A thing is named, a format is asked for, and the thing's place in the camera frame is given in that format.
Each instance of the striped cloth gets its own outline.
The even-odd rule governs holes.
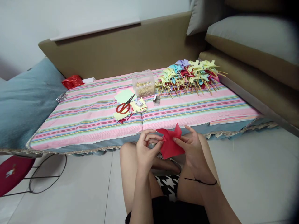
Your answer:
[[[155,78],[163,69],[152,71]],[[252,120],[263,116],[234,92],[222,84],[211,95],[202,93],[163,92],[160,106],[153,105],[153,96],[144,98],[148,110],[133,114],[123,124],[116,123],[113,113],[118,105],[114,99],[117,90],[132,87],[132,74],[97,80],[66,92],[67,99],[36,132],[29,146],[36,150],[61,148],[69,145],[96,143],[135,135],[145,129],[173,129],[178,122],[194,126]]]

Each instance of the lace trim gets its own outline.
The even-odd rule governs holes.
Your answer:
[[[205,136],[207,139],[209,139],[211,137],[211,135],[215,135],[217,138],[225,135],[226,137],[232,137],[238,133],[244,133],[245,131],[253,131],[253,130],[260,130],[262,128],[274,128],[278,126],[275,122],[267,122],[267,123],[263,123],[260,125],[252,125],[252,126],[246,126],[244,127],[242,130],[240,131],[213,131],[213,132],[209,132],[206,134],[203,134],[203,136]],[[7,153],[7,154],[19,154],[19,153],[25,153],[25,154],[48,154],[48,153],[53,153],[53,154],[61,154],[61,155],[71,155],[71,154],[80,154],[80,153],[90,153],[90,152],[96,152],[96,151],[105,151],[108,149],[120,149],[121,146],[107,146],[107,147],[101,147],[101,148],[95,148],[95,149],[87,149],[87,150],[79,150],[79,151],[72,151],[72,152],[52,152],[52,151],[39,151],[39,150],[34,150],[32,148],[29,149],[4,149],[4,148],[0,148],[0,152],[1,153]]]

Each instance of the black string bracelet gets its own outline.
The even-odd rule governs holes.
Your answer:
[[[216,184],[217,184],[217,180],[216,180],[216,182],[213,183],[213,184],[207,184],[207,183],[204,183],[204,182],[202,182],[202,181],[200,181],[200,180],[197,180],[197,179],[189,179],[189,178],[185,178],[185,180],[194,180],[194,181],[197,181],[197,182],[199,182],[199,183],[201,183],[201,184],[210,185],[210,186],[213,186],[213,185],[216,185]]]

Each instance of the clear plastic container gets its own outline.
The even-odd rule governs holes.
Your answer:
[[[155,94],[155,79],[151,70],[133,74],[132,81],[135,94],[139,98]]]

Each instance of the black and white pattern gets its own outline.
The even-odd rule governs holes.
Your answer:
[[[156,176],[162,192],[170,201],[176,201],[179,175]]]

